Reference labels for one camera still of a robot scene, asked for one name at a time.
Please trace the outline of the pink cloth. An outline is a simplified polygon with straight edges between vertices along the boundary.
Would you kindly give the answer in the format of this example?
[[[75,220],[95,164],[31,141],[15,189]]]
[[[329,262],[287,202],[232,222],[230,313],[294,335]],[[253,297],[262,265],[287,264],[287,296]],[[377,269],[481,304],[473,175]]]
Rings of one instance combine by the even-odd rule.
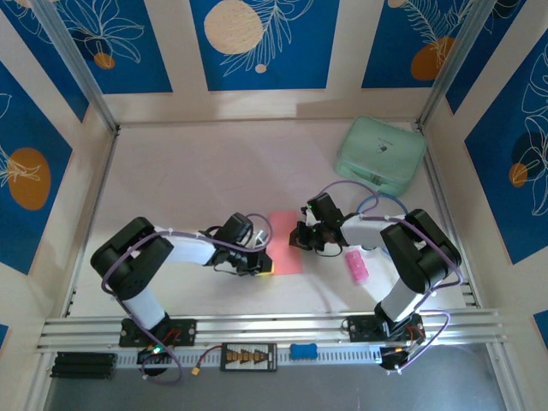
[[[273,236],[267,254],[273,262],[273,276],[296,275],[303,272],[301,250],[289,245],[289,237],[296,227],[296,210],[274,211],[269,215]]]

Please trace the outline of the mint green zip pouch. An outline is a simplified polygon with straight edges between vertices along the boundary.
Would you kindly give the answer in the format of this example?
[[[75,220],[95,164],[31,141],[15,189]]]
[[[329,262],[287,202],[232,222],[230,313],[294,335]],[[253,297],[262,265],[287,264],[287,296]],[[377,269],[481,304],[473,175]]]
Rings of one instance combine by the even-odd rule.
[[[337,150],[334,170],[376,192],[398,197],[408,190],[425,152],[421,134],[358,116]]]

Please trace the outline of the black power distribution board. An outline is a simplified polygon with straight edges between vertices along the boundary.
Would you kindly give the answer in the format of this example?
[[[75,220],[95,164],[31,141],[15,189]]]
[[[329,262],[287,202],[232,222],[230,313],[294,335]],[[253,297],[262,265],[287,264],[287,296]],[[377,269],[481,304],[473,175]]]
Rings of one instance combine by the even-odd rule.
[[[277,345],[259,342],[224,342],[221,348],[222,372],[275,372]]]

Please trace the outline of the blue bone-shaped block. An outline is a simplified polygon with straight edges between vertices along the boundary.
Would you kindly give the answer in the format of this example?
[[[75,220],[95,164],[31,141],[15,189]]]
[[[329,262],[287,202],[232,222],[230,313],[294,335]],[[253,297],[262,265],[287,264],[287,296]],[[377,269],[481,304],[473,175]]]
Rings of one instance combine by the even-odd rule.
[[[289,346],[291,360],[316,360],[319,357],[318,346],[315,343],[293,343]]]

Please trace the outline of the black ribbed block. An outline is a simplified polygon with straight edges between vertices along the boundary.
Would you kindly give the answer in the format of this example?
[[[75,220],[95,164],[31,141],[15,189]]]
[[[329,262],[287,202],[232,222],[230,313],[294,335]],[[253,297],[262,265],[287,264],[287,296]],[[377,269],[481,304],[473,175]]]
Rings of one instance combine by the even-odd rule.
[[[51,368],[51,378],[111,379],[116,355],[91,352],[58,352]]]

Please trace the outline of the aluminium mounting rail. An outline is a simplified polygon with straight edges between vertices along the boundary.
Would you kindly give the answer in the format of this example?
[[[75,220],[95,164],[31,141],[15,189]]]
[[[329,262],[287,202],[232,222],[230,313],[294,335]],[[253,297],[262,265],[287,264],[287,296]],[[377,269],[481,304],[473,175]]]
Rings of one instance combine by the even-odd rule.
[[[317,343],[336,345],[350,342],[344,320],[370,313],[260,314],[219,316],[174,316],[195,319],[194,346],[205,348],[216,343]],[[420,313],[427,337],[433,337],[443,325],[447,328],[436,339],[440,344],[504,343],[508,332],[503,317],[495,309],[453,309],[450,319],[434,310]],[[118,345],[121,322],[117,317],[71,317],[47,319],[36,349],[41,353],[58,351],[103,352],[123,348]]]

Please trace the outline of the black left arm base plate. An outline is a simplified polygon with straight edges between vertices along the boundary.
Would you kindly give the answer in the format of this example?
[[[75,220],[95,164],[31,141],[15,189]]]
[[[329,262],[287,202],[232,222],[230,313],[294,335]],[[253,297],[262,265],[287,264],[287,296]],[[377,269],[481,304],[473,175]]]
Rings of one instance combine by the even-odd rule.
[[[144,348],[154,341],[141,330],[132,319],[121,322],[118,345],[123,348]],[[196,338],[197,321],[195,319],[164,319],[150,333],[166,346],[191,347]]]

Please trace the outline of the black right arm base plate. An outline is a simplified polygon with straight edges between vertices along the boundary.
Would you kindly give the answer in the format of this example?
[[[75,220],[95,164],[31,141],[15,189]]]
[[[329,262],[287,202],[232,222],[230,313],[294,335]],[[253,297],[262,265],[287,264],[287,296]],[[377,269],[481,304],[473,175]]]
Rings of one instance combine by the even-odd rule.
[[[417,313],[399,323],[373,315],[348,316],[344,322],[352,343],[423,343],[426,340],[422,317]]]

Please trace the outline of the aluminium table side rail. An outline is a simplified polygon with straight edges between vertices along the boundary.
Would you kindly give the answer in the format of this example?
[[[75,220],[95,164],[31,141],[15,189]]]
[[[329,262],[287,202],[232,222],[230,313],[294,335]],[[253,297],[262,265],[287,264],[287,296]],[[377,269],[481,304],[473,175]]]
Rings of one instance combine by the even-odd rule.
[[[90,191],[86,198],[85,207],[82,211],[82,216],[80,219],[80,225],[76,232],[76,240],[78,248],[77,254],[74,258],[74,264],[70,277],[68,279],[66,293],[63,299],[63,304],[60,308],[60,317],[66,318],[70,314],[70,309],[73,304],[74,294],[76,292],[76,284],[78,276],[80,274],[81,267],[84,264],[84,257],[86,253],[87,245],[90,241],[92,235],[93,225],[98,213],[98,208],[101,202],[101,198],[104,191],[104,186],[108,179],[110,173],[110,167],[113,161],[113,157],[116,152],[116,145],[120,134],[120,128],[117,128],[114,132],[112,138],[110,139],[110,144],[108,145],[108,152],[104,158],[102,168],[98,177],[92,181],[90,186]]]
[[[436,309],[441,309],[442,307],[452,309],[481,308],[481,302],[478,301],[468,256],[464,251],[462,241],[456,232],[454,221],[450,215],[449,204],[444,193],[441,174],[439,172],[439,167],[436,164],[430,143],[427,143],[421,173],[424,175],[427,193],[429,195],[428,204],[425,208],[432,215],[434,222],[446,234],[462,256],[462,262],[459,268],[462,274],[461,284],[440,289],[435,295],[432,295],[428,299],[424,307]]]

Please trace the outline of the grey metal base plate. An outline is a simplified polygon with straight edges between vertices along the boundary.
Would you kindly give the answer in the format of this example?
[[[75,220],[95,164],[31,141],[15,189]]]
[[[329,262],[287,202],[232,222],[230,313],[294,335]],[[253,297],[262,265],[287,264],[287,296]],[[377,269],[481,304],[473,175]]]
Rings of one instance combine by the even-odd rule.
[[[55,379],[44,411],[506,411],[479,370],[442,378],[369,366],[288,366],[275,373],[205,369],[161,387],[130,371],[112,380]]]

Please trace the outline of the aluminium frame post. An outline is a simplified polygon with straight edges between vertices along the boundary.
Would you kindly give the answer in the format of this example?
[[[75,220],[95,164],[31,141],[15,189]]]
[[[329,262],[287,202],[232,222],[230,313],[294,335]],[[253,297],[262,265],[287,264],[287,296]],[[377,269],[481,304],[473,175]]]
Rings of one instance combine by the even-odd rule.
[[[470,0],[468,5],[470,13],[416,119],[420,132],[432,122],[440,104],[446,103],[451,115],[460,110],[509,28],[500,15],[501,0]]]
[[[45,30],[87,101],[97,111],[104,125],[113,134],[116,134],[119,124],[106,104],[103,93],[73,41],[69,30],[57,13],[55,5],[49,0],[29,0],[29,3],[40,25]]]

